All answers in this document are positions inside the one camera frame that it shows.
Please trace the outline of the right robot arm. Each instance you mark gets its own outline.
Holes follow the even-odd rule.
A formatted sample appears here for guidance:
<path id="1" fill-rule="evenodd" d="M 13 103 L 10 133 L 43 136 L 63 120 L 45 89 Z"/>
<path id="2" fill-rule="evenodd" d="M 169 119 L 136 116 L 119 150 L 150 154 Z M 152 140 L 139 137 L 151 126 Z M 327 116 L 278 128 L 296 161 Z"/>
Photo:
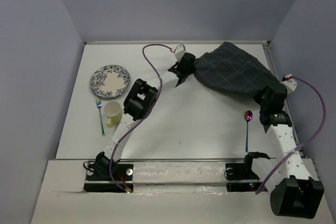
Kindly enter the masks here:
<path id="1" fill-rule="evenodd" d="M 264 190 L 270 193 L 274 215 L 313 219 L 324 186 L 305 167 L 299 152 L 303 145 L 296 144 L 292 121 L 283 110 L 287 95 L 296 87 L 293 77 L 286 76 L 281 83 L 270 84 L 255 95 L 254 100 L 260 105 L 259 121 L 274 146 L 277 164 L 266 153 L 250 152 L 241 171 L 248 178 L 259 177 L 261 185 L 256 193 Z"/>

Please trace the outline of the dark checked cloth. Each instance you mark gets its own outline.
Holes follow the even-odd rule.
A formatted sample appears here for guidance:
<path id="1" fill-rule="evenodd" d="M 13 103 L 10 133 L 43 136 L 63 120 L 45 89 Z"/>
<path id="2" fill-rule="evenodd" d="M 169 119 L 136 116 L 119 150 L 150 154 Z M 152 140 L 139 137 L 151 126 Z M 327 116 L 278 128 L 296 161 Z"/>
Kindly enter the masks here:
<path id="1" fill-rule="evenodd" d="M 199 57 L 195 68 L 194 76 L 202 85 L 222 93 L 253 97 L 279 83 L 256 57 L 227 41 Z"/>

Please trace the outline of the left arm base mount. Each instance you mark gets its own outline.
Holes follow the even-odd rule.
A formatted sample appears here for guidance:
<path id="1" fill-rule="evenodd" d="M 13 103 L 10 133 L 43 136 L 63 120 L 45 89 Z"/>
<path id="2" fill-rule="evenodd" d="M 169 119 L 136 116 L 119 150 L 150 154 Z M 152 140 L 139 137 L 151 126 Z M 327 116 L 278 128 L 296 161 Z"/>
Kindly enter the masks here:
<path id="1" fill-rule="evenodd" d="M 112 169 L 112 177 L 102 172 L 94 162 L 84 162 L 86 170 L 83 190 L 88 193 L 127 193 L 133 192 L 134 165 L 119 163 Z"/>

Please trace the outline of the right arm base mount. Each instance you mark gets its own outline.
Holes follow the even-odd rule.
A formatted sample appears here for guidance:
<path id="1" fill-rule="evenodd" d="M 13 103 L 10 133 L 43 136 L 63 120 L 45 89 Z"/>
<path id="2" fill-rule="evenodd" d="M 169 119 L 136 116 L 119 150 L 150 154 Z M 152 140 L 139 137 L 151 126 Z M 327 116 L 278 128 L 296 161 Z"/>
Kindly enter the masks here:
<path id="1" fill-rule="evenodd" d="M 252 171 L 252 163 L 226 163 L 224 177 L 228 181 L 229 192 L 256 191 L 260 178 Z"/>

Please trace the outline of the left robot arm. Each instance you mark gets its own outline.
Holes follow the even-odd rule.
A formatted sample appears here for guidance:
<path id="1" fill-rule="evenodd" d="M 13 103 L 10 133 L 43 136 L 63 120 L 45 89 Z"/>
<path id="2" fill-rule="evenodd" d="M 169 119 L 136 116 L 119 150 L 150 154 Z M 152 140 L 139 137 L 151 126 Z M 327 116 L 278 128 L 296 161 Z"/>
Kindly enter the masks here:
<path id="1" fill-rule="evenodd" d="M 150 81 L 137 79 L 123 103 L 123 115 L 111 141 L 96 156 L 88 169 L 98 173 L 104 179 L 111 179 L 116 174 L 116 166 L 123 150 L 136 127 L 151 113 L 164 87 L 177 87 L 196 71 L 196 57 L 185 53 L 164 74 Z"/>

